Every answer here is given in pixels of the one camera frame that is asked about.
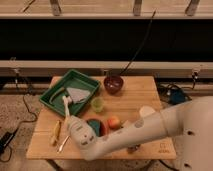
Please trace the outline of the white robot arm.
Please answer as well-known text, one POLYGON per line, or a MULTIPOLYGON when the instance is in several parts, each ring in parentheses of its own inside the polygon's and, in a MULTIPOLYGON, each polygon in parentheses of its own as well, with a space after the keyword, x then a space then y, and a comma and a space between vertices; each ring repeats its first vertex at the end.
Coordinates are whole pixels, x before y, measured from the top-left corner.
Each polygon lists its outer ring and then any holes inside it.
POLYGON ((166 137, 183 136, 180 171, 213 171, 213 96, 155 111, 143 106, 134 123, 97 137, 82 119, 69 116, 67 131, 82 157, 91 161, 108 153, 166 137))

